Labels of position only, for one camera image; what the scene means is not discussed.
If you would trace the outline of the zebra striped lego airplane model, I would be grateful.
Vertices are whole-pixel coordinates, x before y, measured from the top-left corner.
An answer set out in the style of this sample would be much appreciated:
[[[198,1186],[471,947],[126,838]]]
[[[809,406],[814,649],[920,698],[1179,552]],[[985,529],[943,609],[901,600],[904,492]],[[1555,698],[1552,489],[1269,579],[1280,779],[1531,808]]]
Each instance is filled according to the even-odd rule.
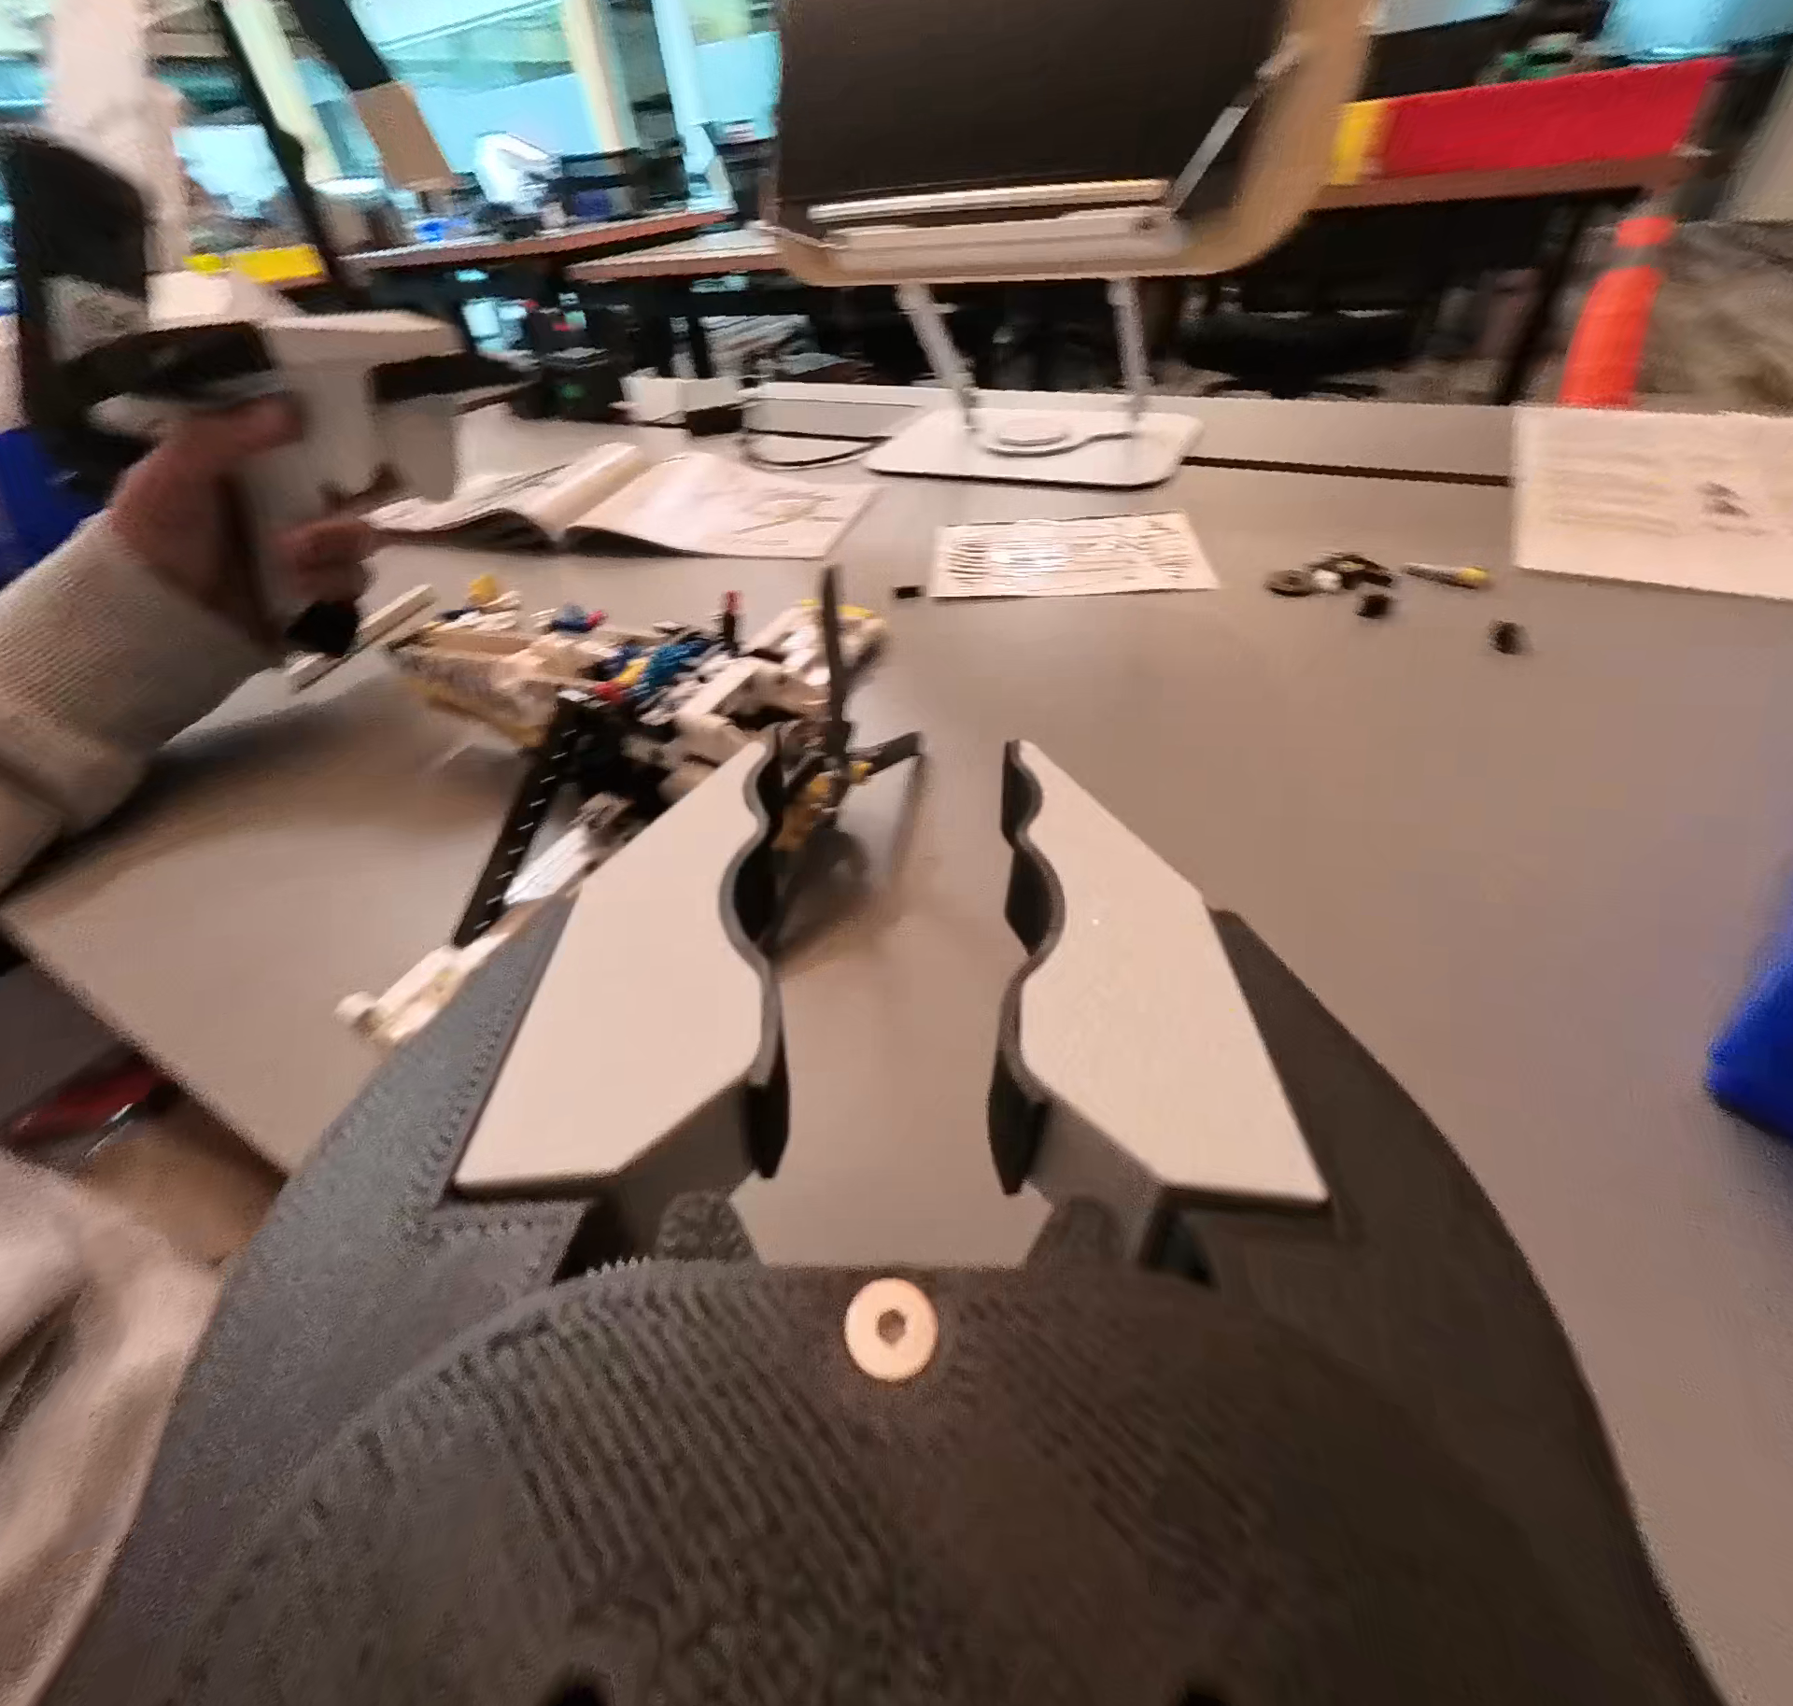
[[[526,619],[516,592],[493,581],[481,586],[464,607],[433,609],[365,654],[388,664],[425,708],[510,746],[521,780],[556,694],[593,698],[574,777],[530,850],[570,799],[572,817],[548,869],[550,894],[617,856],[742,752],[771,752],[775,850],[784,875],[856,789],[925,759],[919,732],[877,744],[854,734],[850,703],[883,659],[885,621],[841,602],[834,568],[820,573],[814,596],[756,637],[740,630],[739,592],[725,595],[707,622],[628,629],[579,607]],[[323,609],[317,632],[336,643],[299,659],[342,657],[363,617],[347,622],[336,607]],[[526,869],[510,892],[515,903],[523,903],[525,877]]]

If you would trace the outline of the person's left forearm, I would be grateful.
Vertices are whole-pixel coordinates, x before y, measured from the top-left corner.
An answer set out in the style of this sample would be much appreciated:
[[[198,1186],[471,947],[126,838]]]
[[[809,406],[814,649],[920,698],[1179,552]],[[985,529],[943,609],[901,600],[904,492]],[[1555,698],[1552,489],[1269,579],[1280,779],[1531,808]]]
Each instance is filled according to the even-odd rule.
[[[87,519],[1,592],[1,889],[108,818],[159,751],[279,650]]]

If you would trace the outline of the orange traffic cone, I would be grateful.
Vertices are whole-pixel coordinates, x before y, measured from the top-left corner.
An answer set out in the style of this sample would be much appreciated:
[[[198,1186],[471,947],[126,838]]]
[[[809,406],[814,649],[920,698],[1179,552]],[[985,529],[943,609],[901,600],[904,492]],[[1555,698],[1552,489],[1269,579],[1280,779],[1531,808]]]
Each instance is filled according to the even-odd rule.
[[[1559,408],[1618,411],[1631,404],[1674,233],[1676,220],[1667,213],[1636,213],[1615,229],[1563,357]]]

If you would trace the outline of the person's left hand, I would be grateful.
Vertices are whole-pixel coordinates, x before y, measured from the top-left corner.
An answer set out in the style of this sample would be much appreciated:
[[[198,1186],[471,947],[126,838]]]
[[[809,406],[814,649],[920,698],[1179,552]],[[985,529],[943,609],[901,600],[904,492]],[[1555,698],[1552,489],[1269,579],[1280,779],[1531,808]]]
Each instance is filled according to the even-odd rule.
[[[274,649],[284,622],[270,619],[262,574],[240,531],[236,478],[259,456],[303,439],[303,413],[282,394],[187,413],[116,486],[108,519],[149,574]],[[350,508],[280,536],[284,588],[311,605],[356,605],[370,588],[373,541]]]

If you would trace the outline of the lego instruction booklet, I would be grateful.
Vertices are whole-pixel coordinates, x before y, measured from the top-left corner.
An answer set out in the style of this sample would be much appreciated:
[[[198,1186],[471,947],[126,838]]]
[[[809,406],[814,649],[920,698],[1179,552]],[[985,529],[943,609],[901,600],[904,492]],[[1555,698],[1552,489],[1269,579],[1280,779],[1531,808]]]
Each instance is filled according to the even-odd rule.
[[[369,527],[388,542],[488,550],[824,560],[877,499],[875,485],[605,444],[559,467],[471,476],[450,501],[380,507]]]

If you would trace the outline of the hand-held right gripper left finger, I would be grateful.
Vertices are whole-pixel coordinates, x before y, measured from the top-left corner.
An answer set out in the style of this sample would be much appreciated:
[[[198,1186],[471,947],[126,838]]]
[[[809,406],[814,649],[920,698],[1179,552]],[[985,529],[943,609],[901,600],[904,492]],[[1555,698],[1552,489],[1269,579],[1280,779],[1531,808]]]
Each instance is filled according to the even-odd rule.
[[[462,1198],[587,1200],[650,1246],[788,1142],[775,741],[739,751],[574,897],[461,1151]]]

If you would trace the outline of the white power adapter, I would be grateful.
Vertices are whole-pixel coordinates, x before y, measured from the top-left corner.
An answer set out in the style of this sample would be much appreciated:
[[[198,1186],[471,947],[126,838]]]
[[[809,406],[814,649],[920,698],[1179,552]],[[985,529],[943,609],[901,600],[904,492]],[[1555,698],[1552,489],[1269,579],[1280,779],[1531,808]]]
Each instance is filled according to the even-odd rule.
[[[653,373],[626,374],[621,411],[636,428],[685,433],[689,439],[744,434],[752,391],[736,379],[685,379]]]

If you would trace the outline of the cluster of black lego pieces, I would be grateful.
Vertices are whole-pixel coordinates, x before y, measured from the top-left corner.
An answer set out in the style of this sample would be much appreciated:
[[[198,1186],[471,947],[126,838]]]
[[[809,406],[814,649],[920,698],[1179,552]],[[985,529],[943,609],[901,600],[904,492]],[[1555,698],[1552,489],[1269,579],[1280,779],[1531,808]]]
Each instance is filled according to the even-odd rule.
[[[1327,552],[1307,564],[1275,571],[1263,586],[1284,600],[1352,598],[1363,621],[1386,621],[1397,605],[1397,574],[1361,552]]]

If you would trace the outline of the zebra sticker sheet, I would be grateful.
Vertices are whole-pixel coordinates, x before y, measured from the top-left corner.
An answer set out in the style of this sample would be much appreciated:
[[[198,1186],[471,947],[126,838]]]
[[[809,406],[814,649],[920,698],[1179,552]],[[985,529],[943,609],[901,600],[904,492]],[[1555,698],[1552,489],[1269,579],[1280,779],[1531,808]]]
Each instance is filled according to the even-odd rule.
[[[936,533],[932,600],[1212,592],[1219,577],[1181,513],[973,523]]]

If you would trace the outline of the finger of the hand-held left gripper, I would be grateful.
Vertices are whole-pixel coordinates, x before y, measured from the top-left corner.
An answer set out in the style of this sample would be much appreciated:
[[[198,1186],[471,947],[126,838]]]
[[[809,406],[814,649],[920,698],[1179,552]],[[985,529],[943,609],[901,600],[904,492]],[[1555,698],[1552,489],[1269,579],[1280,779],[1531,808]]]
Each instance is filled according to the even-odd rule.
[[[428,586],[417,586],[408,592],[402,592],[398,598],[393,598],[385,607],[367,612],[360,619],[360,625],[356,626],[356,632],[352,634],[350,644],[342,657],[308,654],[286,664],[282,676],[288,688],[294,692],[311,690],[350,660],[377,649],[380,643],[388,643],[408,632],[413,626],[425,621],[434,607],[437,591]]]

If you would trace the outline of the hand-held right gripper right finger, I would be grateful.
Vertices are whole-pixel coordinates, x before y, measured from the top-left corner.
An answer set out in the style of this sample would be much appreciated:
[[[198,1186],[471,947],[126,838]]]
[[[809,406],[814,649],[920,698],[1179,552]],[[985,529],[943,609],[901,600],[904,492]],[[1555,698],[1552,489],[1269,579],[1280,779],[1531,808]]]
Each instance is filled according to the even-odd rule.
[[[1155,1264],[1196,1211],[1332,1205],[1210,907],[1030,741],[1000,763],[1020,961],[988,1088],[998,1189],[1092,1203]]]

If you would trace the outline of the printed paper sheet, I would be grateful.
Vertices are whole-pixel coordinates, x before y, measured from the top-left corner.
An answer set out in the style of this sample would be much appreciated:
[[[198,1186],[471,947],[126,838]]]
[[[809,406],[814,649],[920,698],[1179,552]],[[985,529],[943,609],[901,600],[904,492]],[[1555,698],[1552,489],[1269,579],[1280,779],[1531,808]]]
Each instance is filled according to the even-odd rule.
[[[1512,566],[1787,605],[1791,418],[1519,411]]]

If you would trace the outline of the red plastic bin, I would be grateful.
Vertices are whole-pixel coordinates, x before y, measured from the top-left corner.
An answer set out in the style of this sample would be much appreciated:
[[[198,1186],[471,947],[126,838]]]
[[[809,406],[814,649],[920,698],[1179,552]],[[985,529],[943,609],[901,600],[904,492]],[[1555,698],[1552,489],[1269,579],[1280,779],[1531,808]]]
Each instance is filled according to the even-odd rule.
[[[1409,181],[1669,156],[1688,142],[1729,72],[1726,58],[1698,56],[1388,101],[1377,177]]]

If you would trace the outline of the labelled blue plastic bin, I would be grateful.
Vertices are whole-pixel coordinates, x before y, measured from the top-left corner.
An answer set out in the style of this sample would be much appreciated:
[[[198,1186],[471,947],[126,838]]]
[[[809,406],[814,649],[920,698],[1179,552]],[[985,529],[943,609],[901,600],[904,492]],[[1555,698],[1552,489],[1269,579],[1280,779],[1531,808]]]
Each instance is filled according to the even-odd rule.
[[[53,472],[23,428],[1,434],[1,524],[3,548],[16,566],[29,566],[58,548],[69,529]]]

